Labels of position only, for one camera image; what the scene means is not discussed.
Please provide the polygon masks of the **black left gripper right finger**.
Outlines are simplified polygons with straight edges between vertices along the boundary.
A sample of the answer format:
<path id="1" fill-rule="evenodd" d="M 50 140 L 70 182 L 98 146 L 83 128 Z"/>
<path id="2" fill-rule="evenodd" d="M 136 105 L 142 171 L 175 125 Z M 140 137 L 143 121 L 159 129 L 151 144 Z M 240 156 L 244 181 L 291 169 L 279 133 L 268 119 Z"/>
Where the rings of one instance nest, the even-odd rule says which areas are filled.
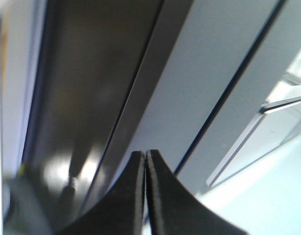
<path id="1" fill-rule="evenodd" d="M 154 235 L 245 235 L 202 205 L 174 176 L 158 150 L 146 153 L 146 195 Z"/>

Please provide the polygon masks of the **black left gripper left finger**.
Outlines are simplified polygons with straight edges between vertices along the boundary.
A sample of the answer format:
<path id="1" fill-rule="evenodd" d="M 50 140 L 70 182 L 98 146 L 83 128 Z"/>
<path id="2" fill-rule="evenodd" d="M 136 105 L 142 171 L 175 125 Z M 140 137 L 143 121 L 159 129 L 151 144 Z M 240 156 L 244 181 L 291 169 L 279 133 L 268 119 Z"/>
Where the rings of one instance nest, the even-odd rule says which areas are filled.
<path id="1" fill-rule="evenodd" d="M 139 235 L 143 224 L 145 156 L 134 151 L 105 196 L 59 235 Z"/>

